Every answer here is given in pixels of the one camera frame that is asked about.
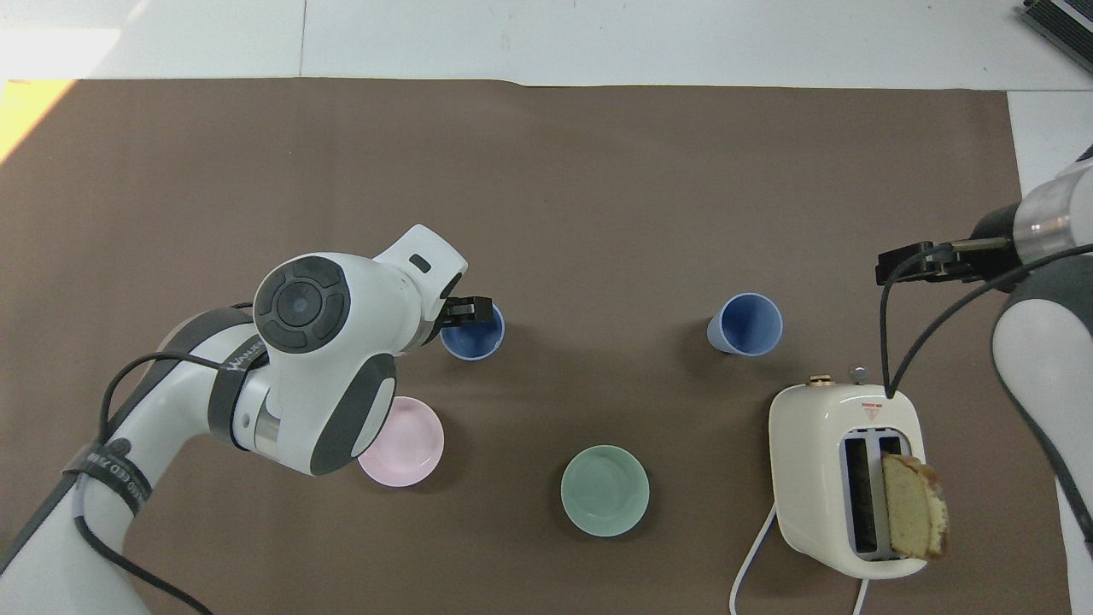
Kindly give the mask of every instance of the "white toaster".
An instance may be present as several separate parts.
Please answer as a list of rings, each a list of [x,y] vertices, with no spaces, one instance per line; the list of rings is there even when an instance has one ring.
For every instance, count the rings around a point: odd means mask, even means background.
[[[786,543],[859,579],[894,579],[926,561],[892,551],[881,453],[926,462],[915,407],[902,393],[813,377],[771,404],[771,474]]]

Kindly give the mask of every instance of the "brown tablecloth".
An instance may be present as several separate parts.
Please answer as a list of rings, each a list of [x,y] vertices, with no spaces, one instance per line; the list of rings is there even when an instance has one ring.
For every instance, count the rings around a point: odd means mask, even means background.
[[[81,82],[0,166],[0,531],[177,322],[248,299],[293,255],[371,256],[423,222],[508,328],[481,364],[439,344],[399,362],[399,394],[444,424],[436,472],[401,490],[356,465],[309,478],[199,438],[127,554],[224,614],[725,613],[772,504],[773,397],[856,363],[879,380],[877,252],[966,236],[1020,197],[1001,93]],[[895,352],[967,288],[897,287]],[[705,342],[743,289],[785,316],[765,357]],[[990,364],[1001,298],[907,376],[952,552],[873,583],[866,613],[1069,610],[1051,474]],[[598,443],[651,484],[615,540],[559,499]],[[740,612],[848,613],[856,588],[775,530]]]

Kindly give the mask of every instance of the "mint green plate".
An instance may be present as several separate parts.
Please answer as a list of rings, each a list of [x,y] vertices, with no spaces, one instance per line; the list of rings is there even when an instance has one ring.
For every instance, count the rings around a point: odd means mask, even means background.
[[[618,536],[649,506],[649,478],[634,456],[610,445],[585,449],[562,474],[562,506],[593,536]]]

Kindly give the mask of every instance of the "blue cup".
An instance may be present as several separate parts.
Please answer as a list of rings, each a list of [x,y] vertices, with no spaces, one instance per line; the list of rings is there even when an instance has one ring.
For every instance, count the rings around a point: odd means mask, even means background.
[[[781,341],[781,312],[757,292],[741,292],[721,306],[706,327],[706,340],[721,353],[766,355]]]
[[[440,342],[453,357],[465,362],[481,362],[497,352],[505,340],[505,319],[493,305],[493,321],[469,323],[440,330]]]

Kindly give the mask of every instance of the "pink plate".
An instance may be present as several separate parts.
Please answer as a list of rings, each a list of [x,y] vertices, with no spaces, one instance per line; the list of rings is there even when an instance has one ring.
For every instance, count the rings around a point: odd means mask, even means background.
[[[384,428],[357,461],[376,483],[408,487],[428,476],[443,452],[444,428],[433,409],[396,398]]]

